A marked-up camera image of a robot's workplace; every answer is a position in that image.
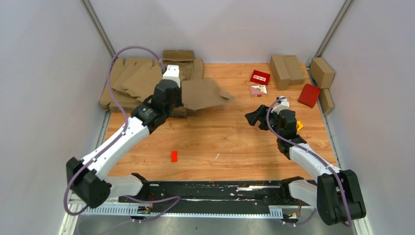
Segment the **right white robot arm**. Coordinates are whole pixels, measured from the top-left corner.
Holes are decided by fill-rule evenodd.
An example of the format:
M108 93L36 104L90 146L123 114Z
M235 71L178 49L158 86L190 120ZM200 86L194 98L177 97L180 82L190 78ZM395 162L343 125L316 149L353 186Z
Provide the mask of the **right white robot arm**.
M254 112L245 114L249 125L258 125L277 137L277 146L286 158L301 166L315 184L297 178L286 181L286 187L279 191L285 204L301 200L316 208L326 225L346 223L366 217L367 210L360 184L353 170L342 170L318 155L297 133L295 111L282 109L272 111L260 105Z

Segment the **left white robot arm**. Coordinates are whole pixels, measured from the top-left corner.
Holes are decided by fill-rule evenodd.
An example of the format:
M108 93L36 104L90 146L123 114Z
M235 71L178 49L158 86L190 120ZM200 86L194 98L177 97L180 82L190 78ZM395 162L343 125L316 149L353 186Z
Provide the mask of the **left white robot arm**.
M70 189L89 208L101 206L107 199L132 196L145 202L149 187L141 179L128 176L110 177L115 164L137 143L152 134L182 104L180 81L162 79L156 86L150 102L136 107L131 116L109 139L81 160L71 158L67 164Z

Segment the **brown cardboard box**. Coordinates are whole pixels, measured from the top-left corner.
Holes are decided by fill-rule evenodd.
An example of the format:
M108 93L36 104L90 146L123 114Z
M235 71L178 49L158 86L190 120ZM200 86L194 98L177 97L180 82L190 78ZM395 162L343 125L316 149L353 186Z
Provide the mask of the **brown cardboard box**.
M190 110L200 110L225 105L235 97L219 87L210 78L185 80L182 86L182 102Z

